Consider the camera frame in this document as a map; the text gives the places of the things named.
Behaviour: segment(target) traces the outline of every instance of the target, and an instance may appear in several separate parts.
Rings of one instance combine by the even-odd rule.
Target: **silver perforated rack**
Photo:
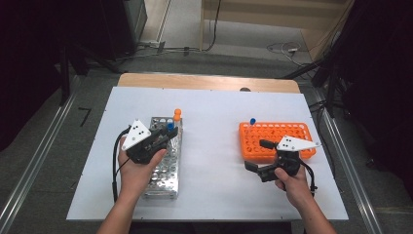
[[[173,123],[171,117],[152,117],[151,129],[161,129],[168,123]],[[182,131],[178,131],[175,142],[168,143],[168,153],[155,168],[151,180],[142,194],[148,199],[176,199],[179,185],[179,160],[182,144]]]

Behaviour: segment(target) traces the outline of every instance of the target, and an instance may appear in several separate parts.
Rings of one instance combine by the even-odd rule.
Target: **black cable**
[[[300,69],[301,67],[303,67],[303,66],[309,65],[310,63],[301,63],[301,64],[302,64],[302,66],[300,66],[300,65],[297,66],[296,71],[299,70],[299,69]],[[305,78],[305,77],[303,76],[303,74],[301,74],[301,75],[299,75],[299,76],[300,76],[300,78],[303,79],[303,80],[309,80],[309,79],[311,80],[311,79],[313,79],[313,76],[314,76],[314,75],[310,75],[309,72],[310,72],[310,71],[316,72],[315,70],[318,69],[318,68],[319,68],[319,67],[316,67],[316,68],[314,68],[314,69],[312,69],[312,70],[309,70],[309,71],[306,71],[306,72],[305,72],[309,78]]]
[[[325,100],[317,101],[316,103],[310,104],[309,108],[316,106],[316,105],[323,105],[325,104]]]
[[[219,10],[221,8],[221,0],[218,2],[218,8],[216,9],[216,15],[215,15],[215,23],[213,25],[213,39],[212,42],[210,43],[209,47],[206,50],[203,50],[203,52],[208,52],[210,49],[212,49],[213,45],[215,44],[216,40],[216,25],[218,23],[218,16],[219,16]]]
[[[183,47],[183,48],[179,48],[179,47],[169,47],[169,48],[163,48],[163,50],[170,50],[170,51],[177,51],[177,52],[208,52],[212,49],[212,47],[215,45],[215,40],[216,40],[216,26],[218,24],[218,16],[219,16],[219,11],[221,9],[221,1],[219,0],[218,2],[218,8],[216,9],[216,15],[215,15],[215,22],[214,22],[214,26],[213,26],[213,38],[212,38],[212,42],[209,44],[209,47],[206,50],[200,50],[199,48],[193,48],[193,47]]]
[[[303,165],[307,169],[307,172],[309,173],[309,175],[311,177],[310,192],[314,197],[317,187],[316,187],[316,182],[315,182],[316,177],[314,176],[313,169],[311,169],[310,166],[308,166],[306,163],[304,163],[303,160],[301,160],[301,159],[300,159],[300,164]]]
[[[124,163],[124,164],[122,164],[122,166],[121,167],[119,167],[119,170],[118,171],[116,171],[116,152],[118,151],[118,144],[119,144],[119,141],[121,140],[121,138],[122,138],[122,136],[123,135],[125,135],[125,134],[127,134],[129,131],[130,131],[130,129],[131,129],[131,126],[129,126],[127,129],[125,129],[125,130],[123,130],[119,135],[118,135],[118,137],[116,138],[116,141],[115,141],[115,146],[113,147],[113,161],[112,161],[112,191],[113,191],[113,200],[114,200],[114,202],[116,202],[116,200],[118,200],[118,184],[117,184],[117,182],[116,182],[116,175],[118,174],[118,172],[119,172],[119,170],[122,168],[122,166],[124,166],[128,161],[129,161],[129,159]]]

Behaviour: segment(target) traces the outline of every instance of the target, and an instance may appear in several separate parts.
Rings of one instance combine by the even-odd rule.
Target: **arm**
[[[276,186],[286,190],[288,201],[300,213],[307,233],[336,233],[310,192],[303,166],[296,176],[289,176],[281,168],[275,169],[275,174],[279,178],[276,180]]]
[[[119,165],[122,165],[128,160],[126,152],[121,149],[124,141],[125,138],[122,137],[118,156]],[[166,153],[167,151],[165,149],[161,149],[154,155],[148,165],[135,164],[129,160],[121,168],[122,184],[118,200],[97,230],[98,234],[129,233],[134,206],[140,194],[145,190],[153,170],[161,162]]]

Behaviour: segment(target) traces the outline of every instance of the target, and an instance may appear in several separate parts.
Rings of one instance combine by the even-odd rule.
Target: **white board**
[[[117,135],[136,118],[149,127],[151,117],[172,116],[175,108],[182,110],[184,129],[178,198],[139,199],[133,219],[300,219],[283,191],[244,168],[238,127],[250,118],[306,123],[313,141],[320,142],[303,95],[121,87],[113,88],[107,102],[67,219],[105,219],[113,206]],[[315,172],[315,198],[326,217],[348,219],[321,147],[307,163]]]

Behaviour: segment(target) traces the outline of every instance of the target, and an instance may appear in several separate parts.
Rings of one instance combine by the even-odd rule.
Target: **gray floor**
[[[288,29],[284,35],[290,35],[288,31],[294,34],[294,30]],[[190,42],[184,44],[184,41],[179,42],[176,39],[175,44],[172,43],[173,40],[169,37],[173,34],[172,32],[173,30],[167,27],[164,33],[164,39],[169,43],[168,46],[193,46]],[[274,42],[302,40],[299,36],[299,34],[295,34],[293,38],[275,38]],[[217,46],[214,47],[215,52],[190,54],[188,57],[184,57],[182,54],[168,54],[157,57],[129,58],[120,64],[120,68],[129,72],[169,72],[259,78],[281,77],[297,68],[297,65],[286,59],[285,56],[268,52],[265,48],[267,45],[259,49],[259,53],[257,49],[253,49],[254,53],[249,53],[249,48],[240,46],[244,50],[240,54],[239,50],[223,45],[224,43],[221,44],[220,41],[217,41]],[[308,62],[306,56],[297,57],[297,60]],[[82,83],[77,96],[56,135],[39,174],[35,177],[34,183],[15,217],[9,233],[93,233],[97,230],[100,222],[71,222],[66,221],[65,218],[76,189],[76,182],[92,146],[104,106],[112,87],[116,86],[119,76],[119,74],[110,73],[107,69],[94,65],[87,77],[81,77]],[[300,84],[300,90],[310,104],[314,103],[317,98],[315,89],[309,85],[307,78],[306,74],[295,80]],[[60,101],[59,95],[60,93],[57,91],[51,96],[26,124],[12,145],[0,152],[0,205],[5,206],[5,201],[17,185],[25,167],[53,121]],[[92,109],[91,115],[83,127],[80,125],[86,113],[79,110],[79,107]],[[340,133],[376,211],[383,232],[412,233],[412,201],[404,190],[402,182],[389,172],[371,170],[364,166],[369,156],[363,148],[357,134],[357,128],[354,123],[343,118],[340,109],[336,109],[335,112]],[[333,221],[333,225],[339,233],[368,233],[352,188],[324,124],[321,124],[321,133],[330,147],[335,164],[337,185],[343,190],[341,195],[350,218],[348,221]],[[197,224],[196,228],[199,233],[216,233],[217,226],[216,223],[203,223]],[[301,222],[294,221],[293,232],[302,233],[302,230]]]

